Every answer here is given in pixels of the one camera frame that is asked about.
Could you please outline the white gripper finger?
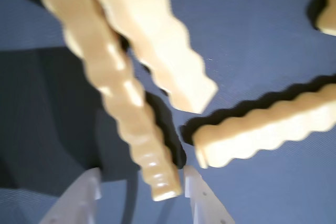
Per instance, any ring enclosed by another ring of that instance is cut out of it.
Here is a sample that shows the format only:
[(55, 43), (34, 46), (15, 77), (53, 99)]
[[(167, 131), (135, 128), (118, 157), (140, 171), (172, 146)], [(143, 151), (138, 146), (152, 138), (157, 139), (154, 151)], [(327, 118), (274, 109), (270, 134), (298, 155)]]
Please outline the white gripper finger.
[(194, 223), (234, 224), (222, 202), (191, 165), (184, 166), (185, 197), (190, 199)]
[(96, 223), (97, 200), (101, 197), (101, 171), (89, 169), (65, 190), (40, 223)]

